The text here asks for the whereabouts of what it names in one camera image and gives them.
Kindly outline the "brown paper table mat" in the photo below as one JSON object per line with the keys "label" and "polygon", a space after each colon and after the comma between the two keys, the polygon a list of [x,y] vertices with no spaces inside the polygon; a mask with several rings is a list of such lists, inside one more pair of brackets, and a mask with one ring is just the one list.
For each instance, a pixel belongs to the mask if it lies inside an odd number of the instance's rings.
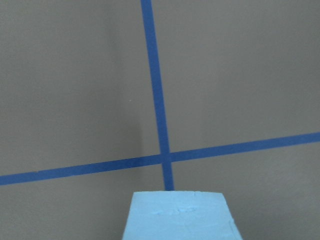
{"label": "brown paper table mat", "polygon": [[222,193],[245,240],[320,237],[320,3],[0,3],[0,237],[119,240],[132,195]]}

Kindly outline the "light blue block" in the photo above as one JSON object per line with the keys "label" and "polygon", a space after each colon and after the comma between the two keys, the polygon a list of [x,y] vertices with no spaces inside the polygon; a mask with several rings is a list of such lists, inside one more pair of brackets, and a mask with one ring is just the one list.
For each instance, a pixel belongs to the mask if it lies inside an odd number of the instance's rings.
{"label": "light blue block", "polygon": [[134,192],[124,240],[240,240],[222,193]]}

